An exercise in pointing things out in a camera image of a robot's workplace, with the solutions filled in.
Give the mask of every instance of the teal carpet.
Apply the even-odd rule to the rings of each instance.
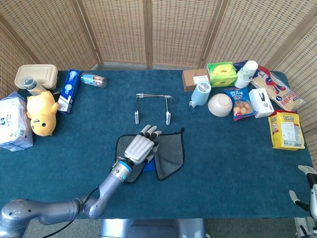
[[[289,198],[293,189],[308,197],[298,164],[311,165],[308,150],[272,149],[267,118],[234,122],[217,118],[207,105],[190,108],[180,70],[95,71],[106,89],[81,84],[70,115],[57,115],[53,136],[34,138],[25,151],[1,150],[0,206],[17,198],[64,201],[88,194],[107,176],[115,144],[123,134],[156,124],[164,133],[184,132],[185,162],[164,181],[144,173],[124,184],[103,218],[259,218],[304,216]],[[59,72],[60,83],[66,72]],[[211,96],[222,88],[211,90]],[[134,122],[135,94],[174,97],[171,124],[165,101],[140,99],[140,124]]]

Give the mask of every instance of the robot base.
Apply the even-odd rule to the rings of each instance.
[[[103,219],[99,238],[206,238],[202,218],[175,220]]]

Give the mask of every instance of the yellow plush toy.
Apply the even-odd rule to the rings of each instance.
[[[51,92],[42,92],[38,96],[28,97],[26,105],[31,127],[40,136],[52,135],[56,126],[56,112],[59,104],[55,102]]]

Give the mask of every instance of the white bowl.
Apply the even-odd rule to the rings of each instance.
[[[210,98],[208,109],[217,117],[225,117],[229,115],[232,109],[231,98],[223,93],[218,93]]]

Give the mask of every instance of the white cup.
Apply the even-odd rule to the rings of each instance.
[[[238,71],[238,78],[234,86],[237,88],[244,88],[248,86],[257,69],[258,63],[253,60],[247,61],[246,64]]]
[[[250,82],[251,82],[251,79],[248,81],[245,81],[245,80],[242,80],[238,75],[237,81],[235,82],[234,86],[236,88],[245,88],[246,86],[248,86]]]

